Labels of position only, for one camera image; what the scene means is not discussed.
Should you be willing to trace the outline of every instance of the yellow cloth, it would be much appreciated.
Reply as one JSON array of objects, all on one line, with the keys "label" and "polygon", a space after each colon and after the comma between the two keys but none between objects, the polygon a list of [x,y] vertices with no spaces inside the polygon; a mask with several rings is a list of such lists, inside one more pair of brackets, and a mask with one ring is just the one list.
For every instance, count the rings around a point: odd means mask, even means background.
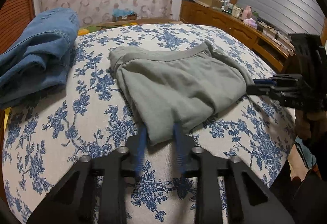
[{"label": "yellow cloth", "polygon": [[84,36],[86,34],[88,34],[90,31],[88,29],[85,29],[85,28],[81,28],[79,31],[78,31],[78,36]]},{"label": "yellow cloth", "polygon": [[11,110],[11,107],[4,110],[4,123],[3,123],[4,132],[6,131],[6,126],[7,126],[7,121],[8,121],[10,110]]},{"label": "yellow cloth", "polygon": [[129,23],[129,24],[125,24],[125,25],[123,25],[123,27],[135,26],[135,25],[137,25],[137,23]]}]

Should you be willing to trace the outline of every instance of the gray folded t-shirt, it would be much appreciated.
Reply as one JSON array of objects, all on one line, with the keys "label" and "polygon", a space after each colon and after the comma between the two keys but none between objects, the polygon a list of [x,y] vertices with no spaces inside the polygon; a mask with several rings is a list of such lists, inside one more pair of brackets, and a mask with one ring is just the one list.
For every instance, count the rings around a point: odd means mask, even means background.
[{"label": "gray folded t-shirt", "polygon": [[240,64],[208,41],[179,52],[118,47],[109,58],[134,117],[147,126],[151,145],[171,139],[175,122],[188,133],[253,84]]}]

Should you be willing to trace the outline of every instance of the cabinet door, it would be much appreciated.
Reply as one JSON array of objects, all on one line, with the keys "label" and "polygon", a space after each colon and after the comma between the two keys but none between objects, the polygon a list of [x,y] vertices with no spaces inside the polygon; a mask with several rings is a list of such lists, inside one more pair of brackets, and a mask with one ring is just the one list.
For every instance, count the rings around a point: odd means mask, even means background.
[{"label": "cabinet door", "polygon": [[230,31],[230,35],[242,42],[249,49],[252,49],[252,46],[257,38],[256,34],[246,29],[244,25],[234,23]]},{"label": "cabinet door", "polygon": [[191,14],[192,24],[212,26],[212,16],[206,7],[196,5]]},{"label": "cabinet door", "polygon": [[221,13],[213,13],[212,14],[212,24],[213,27],[217,27],[221,30],[224,30],[227,33],[230,33],[231,30],[231,22]]},{"label": "cabinet door", "polygon": [[179,18],[184,23],[191,22],[191,10],[192,5],[187,1],[182,1],[182,5],[180,7],[180,15]]}]

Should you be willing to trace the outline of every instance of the person's hand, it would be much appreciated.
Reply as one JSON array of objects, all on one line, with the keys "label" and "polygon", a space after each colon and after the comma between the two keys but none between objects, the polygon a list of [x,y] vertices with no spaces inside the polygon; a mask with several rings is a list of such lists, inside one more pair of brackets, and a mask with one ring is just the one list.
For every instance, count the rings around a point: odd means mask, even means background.
[{"label": "person's hand", "polygon": [[[310,123],[314,122],[313,135],[310,131]],[[295,133],[303,141],[313,139],[317,141],[324,133],[327,132],[327,112],[307,113],[306,118],[303,116],[303,111],[295,110]]]}]

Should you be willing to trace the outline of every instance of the folded denim jeans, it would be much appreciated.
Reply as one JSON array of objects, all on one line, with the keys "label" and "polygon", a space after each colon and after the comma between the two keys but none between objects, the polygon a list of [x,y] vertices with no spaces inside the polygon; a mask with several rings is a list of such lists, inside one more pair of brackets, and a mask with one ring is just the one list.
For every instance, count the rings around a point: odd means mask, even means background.
[{"label": "folded denim jeans", "polygon": [[0,109],[37,91],[65,86],[78,29],[77,13],[66,8],[42,12],[28,24],[0,55]]}]

